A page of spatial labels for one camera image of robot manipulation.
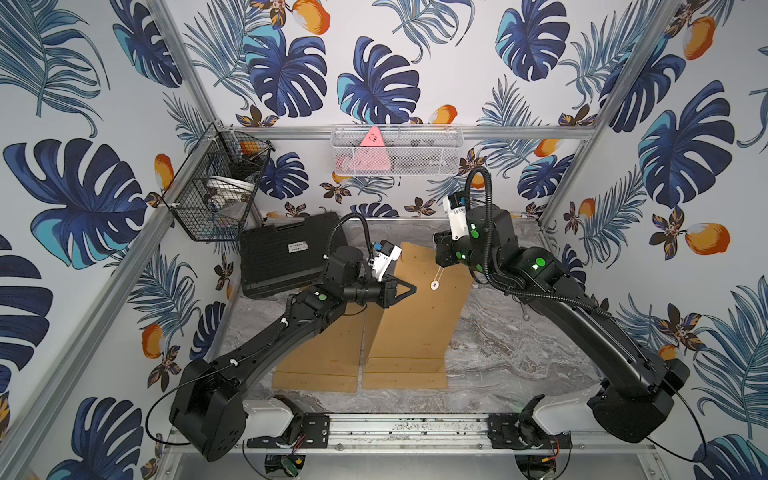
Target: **pink triangular object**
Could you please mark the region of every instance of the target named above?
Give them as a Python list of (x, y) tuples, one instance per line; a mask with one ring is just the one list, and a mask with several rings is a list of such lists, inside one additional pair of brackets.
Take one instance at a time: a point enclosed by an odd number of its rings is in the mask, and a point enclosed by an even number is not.
[(366, 137), (363, 138), (362, 143), (360, 144), (360, 147), (383, 147), (383, 146), (384, 146), (384, 139), (382, 138), (382, 131), (379, 130), (379, 127), (371, 127), (371, 129), (368, 130)]
[(392, 162), (389, 159), (389, 153), (384, 147), (384, 139), (382, 138), (382, 132), (379, 127), (371, 127), (366, 134), (366, 137), (362, 140), (360, 147), (374, 147), (374, 148), (357, 148), (355, 152), (355, 170), (391, 170)]

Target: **wire mesh basket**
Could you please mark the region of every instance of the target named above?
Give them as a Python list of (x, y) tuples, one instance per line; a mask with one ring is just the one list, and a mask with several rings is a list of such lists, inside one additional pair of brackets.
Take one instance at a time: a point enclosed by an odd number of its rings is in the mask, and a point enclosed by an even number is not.
[[(383, 147), (361, 147), (372, 127)], [(336, 173), (355, 176), (449, 177), (458, 172), (464, 146), (455, 125), (334, 125)]]
[(213, 125), (206, 137), (212, 141), (192, 178), (166, 205), (192, 240), (235, 241), (247, 223), (257, 227), (261, 221), (253, 198), (274, 148), (269, 141)]

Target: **cardboard sheet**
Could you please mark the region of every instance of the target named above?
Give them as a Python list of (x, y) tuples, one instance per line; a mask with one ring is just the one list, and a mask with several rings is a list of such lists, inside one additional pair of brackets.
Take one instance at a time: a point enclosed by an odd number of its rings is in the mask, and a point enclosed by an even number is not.
[(387, 310), (369, 304), (363, 388), (444, 389), (445, 351), (472, 288), (466, 266), (443, 270), (440, 285), (435, 251), (404, 243), (395, 276), (416, 285), (415, 295)]
[[(361, 308), (352, 303), (347, 306), (346, 313), (359, 312)], [(340, 317), (280, 362), (272, 378), (272, 388), (354, 393), (362, 329), (363, 313)]]

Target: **wallpaper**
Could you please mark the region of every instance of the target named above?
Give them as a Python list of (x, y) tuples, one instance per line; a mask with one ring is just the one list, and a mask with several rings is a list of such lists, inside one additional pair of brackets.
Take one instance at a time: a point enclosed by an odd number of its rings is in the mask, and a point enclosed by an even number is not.
[[(768, 478), (768, 4), (683, 3), (546, 231), (587, 293), (690, 367), (670, 477)], [(641, 114), (641, 96), (664, 94)]]
[[(235, 127), (591, 125), (651, 0), (169, 0), (214, 110)], [(631, 123), (641, 103), (626, 122)], [(475, 165), (497, 203), (543, 211), (577, 141), (467, 141), (452, 177), (341, 177), (327, 142), (276, 142), (262, 214), (445, 216)], [(475, 179), (475, 192), (482, 194)]]
[[(2, 439), (154, 212), (144, 199), (168, 188), (202, 120), (141, 2), (8, 0), (0, 31)], [(221, 262), (222, 246), (202, 247), (201, 257)], [(204, 300), (190, 300), (197, 309), (185, 322), (197, 323)], [(161, 350), (148, 343), (167, 364), (157, 374), (165, 384), (180, 327), (150, 323), (139, 325), (148, 342), (173, 339)]]
[[(30, 468), (39, 478), (154, 477), (164, 445), (147, 437), (147, 412), (190, 361), (209, 353), (237, 295), (239, 263), (181, 228), (168, 230), (37, 451)], [(170, 431), (170, 402), (152, 412), (158, 439)]]

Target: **marble surface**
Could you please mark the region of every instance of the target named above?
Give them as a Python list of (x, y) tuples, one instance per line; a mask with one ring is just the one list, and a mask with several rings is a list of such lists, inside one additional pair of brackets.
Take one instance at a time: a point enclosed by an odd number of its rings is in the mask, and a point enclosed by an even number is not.
[[(433, 247), (432, 235), (447, 222), (378, 221), (370, 223), (374, 241), (407, 241)], [(350, 245), (362, 247), (358, 223), (344, 227)], [(515, 219), (522, 247), (541, 246), (538, 225)], [(238, 299), (220, 351), (244, 343), (279, 317), (287, 295)], [(507, 412), (519, 410), (539, 393), (557, 395), (598, 381), (589, 358), (547, 318), (487, 286), (474, 285), (445, 354), (447, 390), (363, 390), (357, 393), (274, 391), (272, 373), (254, 383), (249, 399), (276, 393), (305, 407), (327, 412)]]

